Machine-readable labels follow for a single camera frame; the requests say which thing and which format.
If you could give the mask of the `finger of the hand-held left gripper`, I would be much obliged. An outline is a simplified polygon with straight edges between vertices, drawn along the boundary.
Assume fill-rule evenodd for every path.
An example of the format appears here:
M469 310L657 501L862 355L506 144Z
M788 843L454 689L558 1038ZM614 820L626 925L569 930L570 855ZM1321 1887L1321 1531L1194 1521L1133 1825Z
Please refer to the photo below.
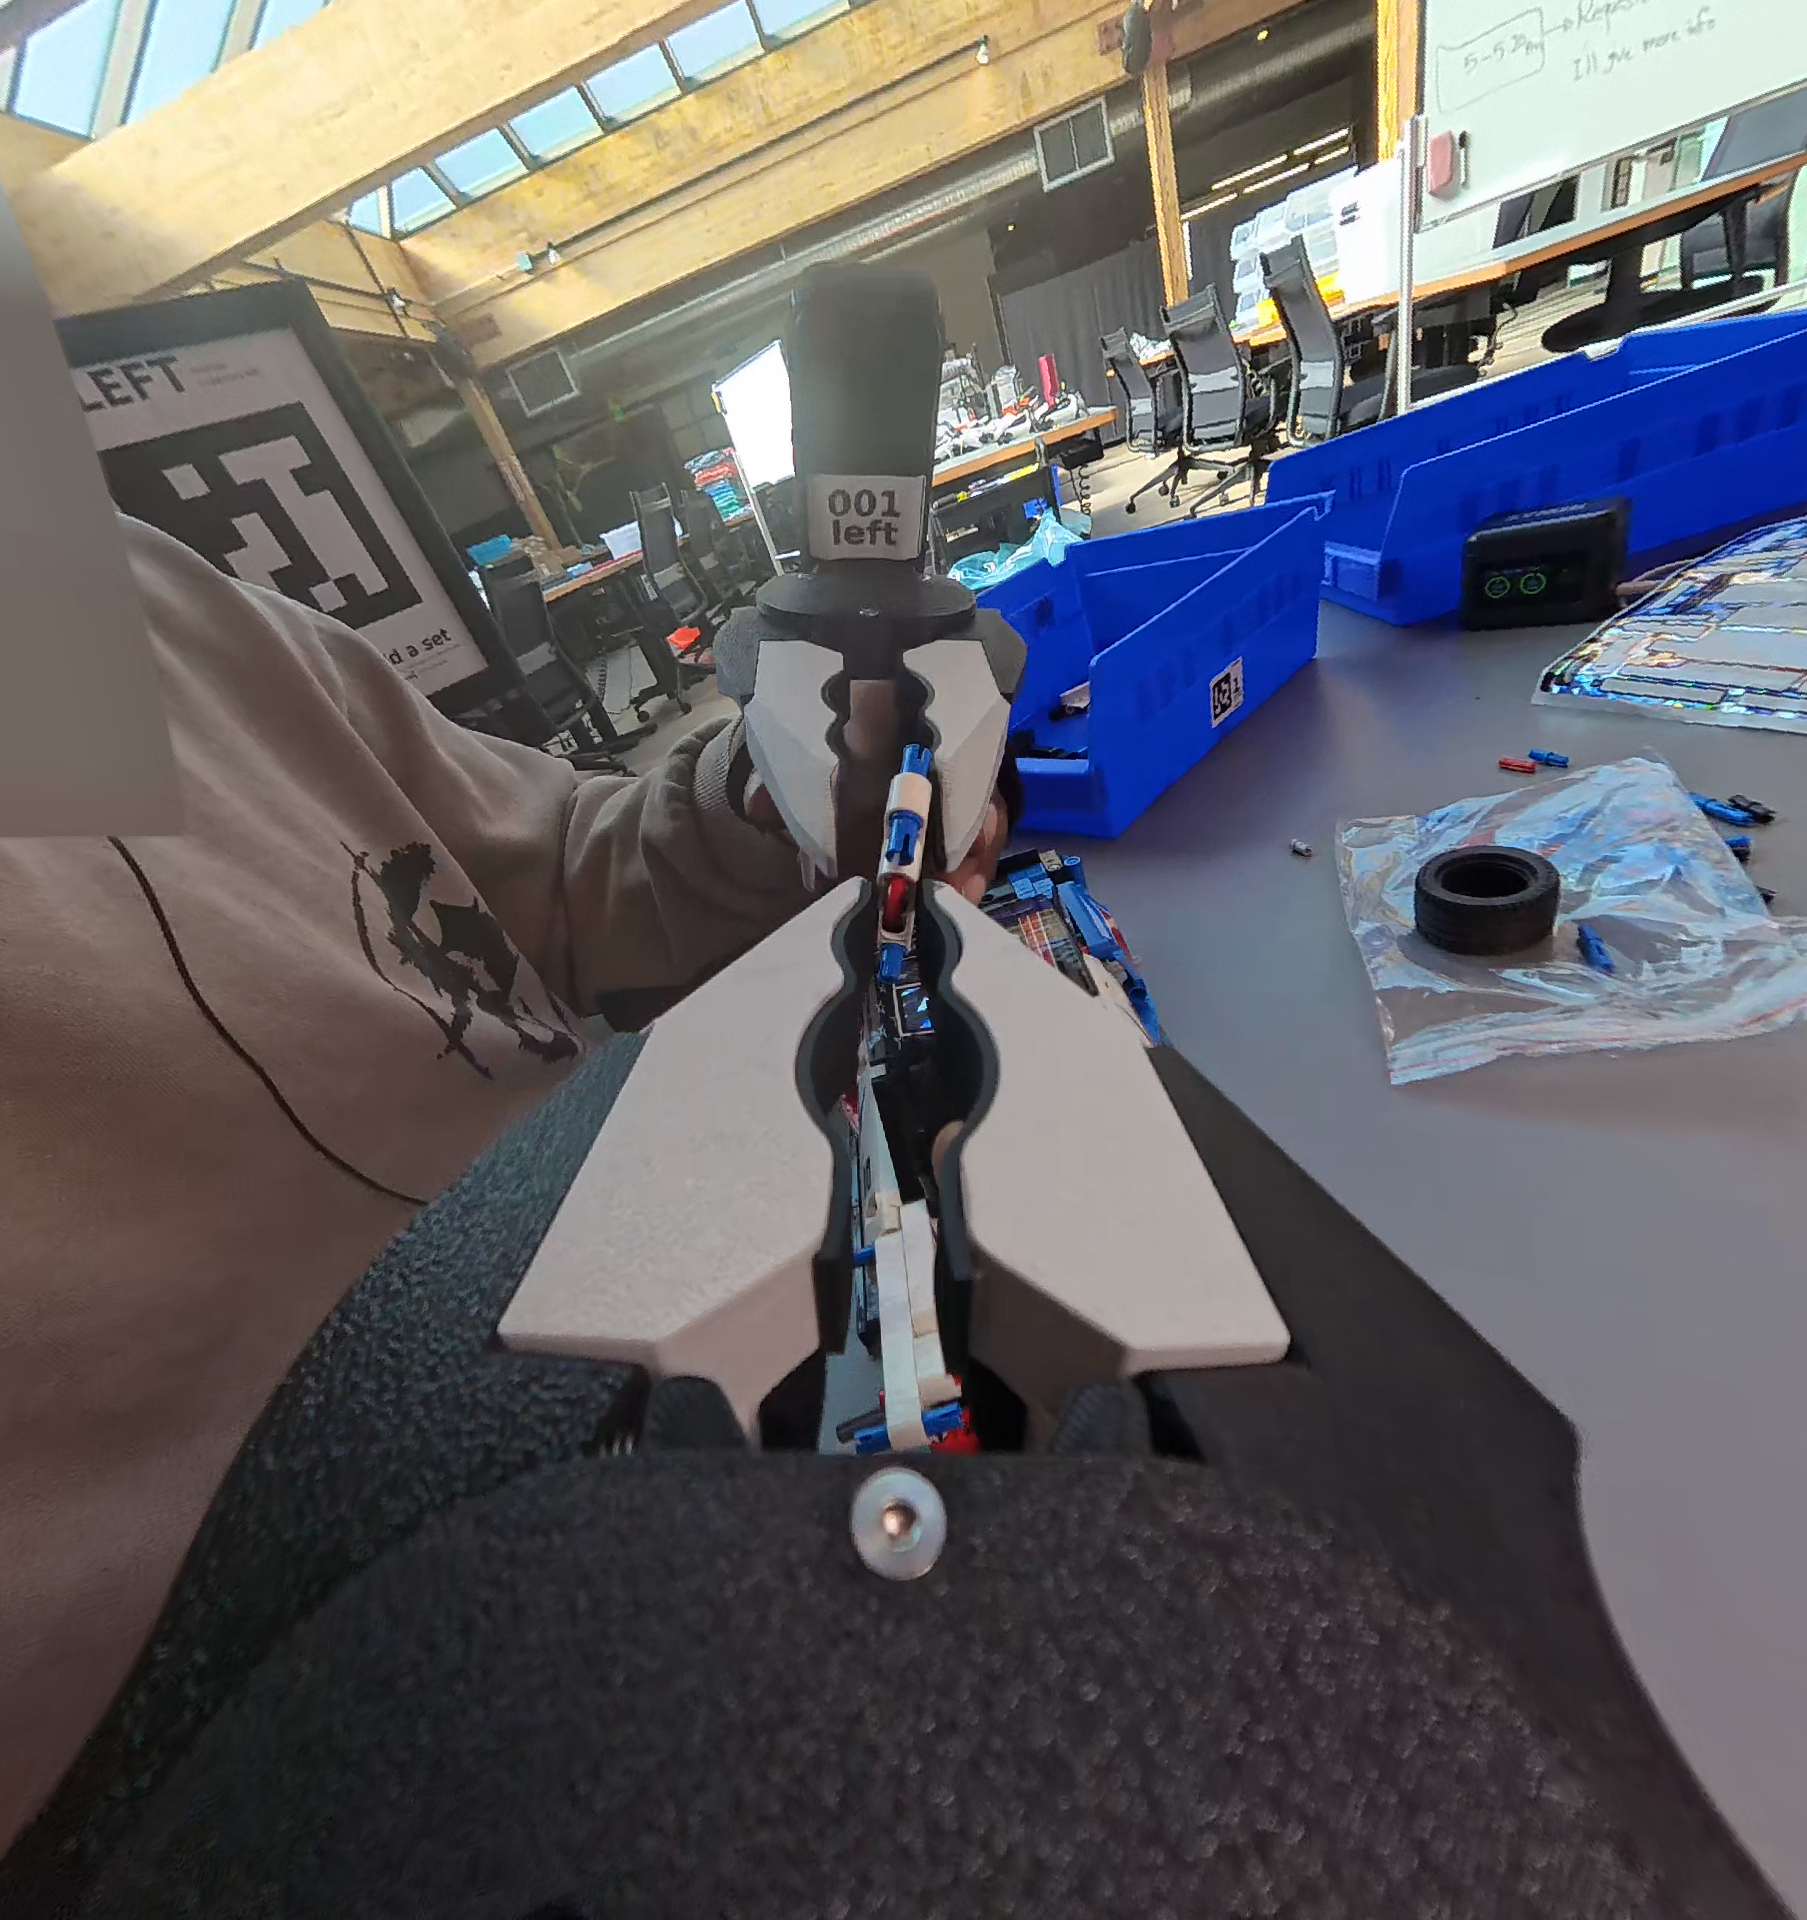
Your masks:
M817 641L765 638L741 707L755 770L798 852L815 876L844 878L861 803L848 665Z
M938 638L904 654L920 694L920 730L935 756L942 852L938 876L971 848L1002 783L1012 803L1012 638Z

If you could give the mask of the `grey desk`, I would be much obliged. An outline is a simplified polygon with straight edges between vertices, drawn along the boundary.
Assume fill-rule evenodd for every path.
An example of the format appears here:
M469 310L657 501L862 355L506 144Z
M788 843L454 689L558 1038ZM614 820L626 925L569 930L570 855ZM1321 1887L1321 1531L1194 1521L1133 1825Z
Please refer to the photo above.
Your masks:
M1778 809L1754 876L1807 913L1807 738L1537 707L1572 640L1323 605L1298 680L1084 858L1172 1044L1578 1427L1622 1638L1807 1916L1807 1021L1398 1088L1333 872L1347 820L1523 790L1500 756L1649 754Z

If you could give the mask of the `framed marker poster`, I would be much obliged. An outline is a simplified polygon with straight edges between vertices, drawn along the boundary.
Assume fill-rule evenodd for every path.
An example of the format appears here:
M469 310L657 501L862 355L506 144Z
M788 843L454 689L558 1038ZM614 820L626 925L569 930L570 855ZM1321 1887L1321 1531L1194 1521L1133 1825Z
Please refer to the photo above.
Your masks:
M454 718L527 697L482 588L313 291L251 283L56 321L118 506L357 631Z

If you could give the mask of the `brick-built toy race car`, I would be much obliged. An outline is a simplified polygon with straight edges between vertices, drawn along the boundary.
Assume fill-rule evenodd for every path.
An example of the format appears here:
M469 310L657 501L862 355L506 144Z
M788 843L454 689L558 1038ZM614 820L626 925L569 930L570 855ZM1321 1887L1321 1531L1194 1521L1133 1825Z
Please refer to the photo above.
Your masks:
M1090 889L1081 854L1004 855L983 911L1129 1021L1142 1044L1162 1041L1155 997L1121 925ZM844 1100L861 1160L851 1331L884 1371L876 1403L840 1427L840 1443L859 1456L986 1445L959 1334L940 1310L938 1138L953 1121L953 1095L938 1041L919 959L878 972L866 994L859 1088Z

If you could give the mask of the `shiny printed booklet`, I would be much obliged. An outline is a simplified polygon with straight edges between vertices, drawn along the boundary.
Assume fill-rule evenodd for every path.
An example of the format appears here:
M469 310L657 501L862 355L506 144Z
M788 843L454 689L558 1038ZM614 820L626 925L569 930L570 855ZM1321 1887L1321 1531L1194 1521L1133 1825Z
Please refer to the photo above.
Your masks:
M1533 701L1807 738L1807 512L1671 570L1553 659Z

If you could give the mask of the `white brick beam with pins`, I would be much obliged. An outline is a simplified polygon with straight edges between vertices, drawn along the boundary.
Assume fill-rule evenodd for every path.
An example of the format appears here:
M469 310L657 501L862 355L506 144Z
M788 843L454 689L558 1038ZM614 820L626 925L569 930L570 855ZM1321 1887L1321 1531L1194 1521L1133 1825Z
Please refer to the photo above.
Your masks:
M909 746L892 780L876 870L876 967L875 978L896 986L906 978L916 952L928 827L935 807L935 756Z

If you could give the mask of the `black office chair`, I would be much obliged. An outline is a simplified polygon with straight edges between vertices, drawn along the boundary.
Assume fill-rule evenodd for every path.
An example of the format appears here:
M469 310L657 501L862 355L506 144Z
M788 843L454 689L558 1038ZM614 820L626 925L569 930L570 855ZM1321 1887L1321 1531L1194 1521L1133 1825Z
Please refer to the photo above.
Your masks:
M526 694L542 715L542 743L561 756L607 754L595 722L595 695L558 650L553 614L536 567L526 555L509 555L482 568L483 596L515 663Z
M1366 429L1413 402L1457 391L1481 374L1479 364L1471 361L1445 367L1419 364L1409 329L1395 324L1386 337L1385 372L1356 379L1350 372L1345 337L1331 319L1304 239L1294 235L1276 249L1262 252L1259 269L1290 348L1292 396L1285 431L1296 446Z
M1144 353L1123 329L1102 336L1127 446L1172 455L1131 494L1124 512L1133 517L1158 494L1197 518L1234 489L1243 503L1259 506L1276 446L1274 389L1237 346L1216 286L1162 310L1162 341L1162 353Z
M716 605L686 557L667 488L633 491L632 506L642 554L638 638L655 684L670 694L679 713L690 713L692 687L715 675Z

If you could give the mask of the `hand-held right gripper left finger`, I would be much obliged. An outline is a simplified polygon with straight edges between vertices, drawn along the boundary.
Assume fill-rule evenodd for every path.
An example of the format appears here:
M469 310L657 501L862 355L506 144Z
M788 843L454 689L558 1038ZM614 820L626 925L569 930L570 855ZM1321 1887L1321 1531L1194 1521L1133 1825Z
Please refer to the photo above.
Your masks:
M815 1443L873 948L855 878L655 1022L503 1313L509 1352L705 1381L747 1440Z

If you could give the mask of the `white whiteboard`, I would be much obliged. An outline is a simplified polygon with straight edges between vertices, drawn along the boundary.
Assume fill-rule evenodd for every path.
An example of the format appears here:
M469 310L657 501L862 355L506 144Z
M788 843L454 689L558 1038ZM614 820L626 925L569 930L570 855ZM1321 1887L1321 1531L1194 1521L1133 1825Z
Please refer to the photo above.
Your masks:
M1429 2L1426 218L1807 84L1807 2Z

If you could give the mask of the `clear zip bag red seal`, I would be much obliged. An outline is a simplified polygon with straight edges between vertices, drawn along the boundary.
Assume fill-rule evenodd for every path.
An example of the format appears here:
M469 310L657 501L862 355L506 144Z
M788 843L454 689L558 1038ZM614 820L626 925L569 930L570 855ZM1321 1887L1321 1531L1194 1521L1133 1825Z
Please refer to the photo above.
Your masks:
M1559 1058L1663 1044L1722 1044L1807 1021L1807 919L1778 916L1728 839L1691 802L1662 756L1629 756L1553 775L1523 792L1425 815L1356 819L1338 829L1335 862L1350 935L1365 965L1390 1081L1429 1082L1514 1058ZM1506 829L1572 833L1688 829L1733 858L1778 925L1739 967L1635 986L1580 965L1501 967L1429 946L1413 925L1413 878L1436 852L1506 845Z

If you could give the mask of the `blue plastic storage bin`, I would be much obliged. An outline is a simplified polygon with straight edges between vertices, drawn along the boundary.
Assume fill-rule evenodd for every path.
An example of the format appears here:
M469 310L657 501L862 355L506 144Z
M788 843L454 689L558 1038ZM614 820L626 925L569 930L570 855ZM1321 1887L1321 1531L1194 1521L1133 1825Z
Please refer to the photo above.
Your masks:
M1501 514L1626 497L1629 554L1807 501L1807 305L1644 329L1466 386L1273 463L1269 503L1328 497L1323 596L1395 626L1460 605Z

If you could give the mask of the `black rubber toy tyre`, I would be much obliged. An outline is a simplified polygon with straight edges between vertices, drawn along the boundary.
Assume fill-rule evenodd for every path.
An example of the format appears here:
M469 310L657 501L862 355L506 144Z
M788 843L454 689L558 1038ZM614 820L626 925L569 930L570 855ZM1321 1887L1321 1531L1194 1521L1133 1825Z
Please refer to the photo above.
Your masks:
M1552 940L1559 900L1561 875L1547 855L1506 845L1455 848L1421 866L1413 925L1443 952L1506 957Z

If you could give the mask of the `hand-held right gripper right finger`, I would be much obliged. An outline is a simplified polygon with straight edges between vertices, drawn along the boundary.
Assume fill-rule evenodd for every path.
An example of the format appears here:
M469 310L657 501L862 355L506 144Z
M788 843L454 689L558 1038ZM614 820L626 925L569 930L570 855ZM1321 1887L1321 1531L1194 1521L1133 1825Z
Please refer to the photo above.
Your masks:
M968 1358L1036 1427L1078 1389L1285 1362L1292 1332L1123 997L944 883L923 929L982 1071L945 1160Z

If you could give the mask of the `long wooden work table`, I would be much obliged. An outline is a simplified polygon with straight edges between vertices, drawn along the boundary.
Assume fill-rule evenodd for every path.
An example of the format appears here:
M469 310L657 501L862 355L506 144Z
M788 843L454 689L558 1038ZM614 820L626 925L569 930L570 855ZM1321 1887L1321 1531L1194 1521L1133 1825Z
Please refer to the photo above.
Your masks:
M1593 317L1572 324L1570 348L1622 340L1638 326L1731 315L1750 301L1769 303L1780 298L1783 287L1757 286L1748 272L1750 209L1780 193L1803 173L1806 165L1807 150L1799 150L1722 177L1696 182L1654 199L1602 210L1583 222L1549 226L1540 235L1496 247L1487 259L1464 269L1421 280L1406 299L1386 303L1375 295L1365 301L1365 308L1379 315L1377 329L1392 329L1392 348L1400 351L1400 359L1409 359L1429 305L1469 303L1481 289L1558 266L1591 262L1609 266L1604 299ZM1683 237L1707 218L1720 218L1724 226L1731 277L1724 283L1647 294L1641 277L1644 253L1660 241Z

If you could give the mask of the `black device with green lights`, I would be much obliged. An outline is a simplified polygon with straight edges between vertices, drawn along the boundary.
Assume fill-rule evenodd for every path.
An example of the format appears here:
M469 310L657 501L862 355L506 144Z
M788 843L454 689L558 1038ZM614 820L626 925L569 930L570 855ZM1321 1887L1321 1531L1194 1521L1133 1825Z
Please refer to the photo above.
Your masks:
M1501 512L1461 545L1460 622L1506 631L1595 622L1618 611L1633 501Z

